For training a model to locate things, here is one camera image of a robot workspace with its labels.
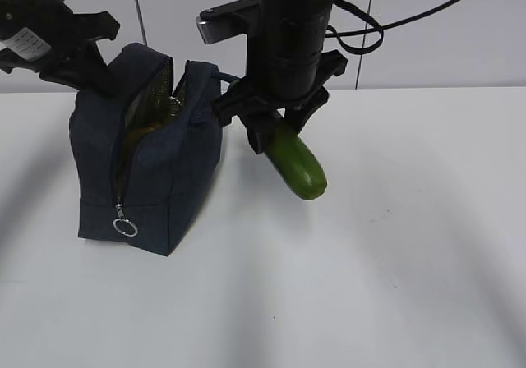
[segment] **label sticker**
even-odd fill
[[[28,62],[34,62],[44,57],[51,46],[33,31],[24,27],[10,39],[2,41],[12,52]]]

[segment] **table surface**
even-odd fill
[[[76,238],[72,94],[0,95],[0,366],[526,366],[526,88],[331,94],[326,195],[234,123],[169,258]]]

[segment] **dark blue pouch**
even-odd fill
[[[117,94],[82,90],[70,121],[79,237],[170,255],[220,160],[223,134],[211,109],[221,94],[219,70],[187,62],[172,94],[173,59],[152,49],[128,45],[109,67]]]

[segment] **green cucumber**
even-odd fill
[[[304,200],[315,200],[327,189],[327,177],[316,156],[284,120],[265,154],[288,187]]]

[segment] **black mount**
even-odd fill
[[[105,94],[116,81],[100,55],[96,41],[114,40],[119,23],[107,13],[74,14],[64,0],[0,0],[0,39],[27,28],[50,45],[51,51],[36,61],[26,61],[10,49],[0,52],[0,69],[39,73],[40,79],[71,86],[91,87]]]
[[[329,101],[329,93],[323,85],[332,77],[345,73],[347,59],[338,51],[323,53],[311,92],[297,100],[283,101],[262,94],[245,77],[214,102],[214,111],[222,126],[239,116],[247,128],[248,141],[257,154],[265,151],[275,133],[275,113],[285,109],[285,121],[299,134],[311,116]]]
[[[203,11],[197,18],[197,26],[206,44],[246,34],[250,48],[258,35],[259,16],[260,0],[239,0]],[[247,129],[251,147],[261,154],[274,139],[280,119],[276,110],[285,109],[285,121],[300,133],[311,116],[329,100],[324,84],[332,76],[344,74],[347,62],[336,50],[322,53],[310,90],[297,99],[279,98],[263,90],[249,68],[247,76],[215,101],[214,111],[222,126],[229,125],[233,117],[238,116]]]

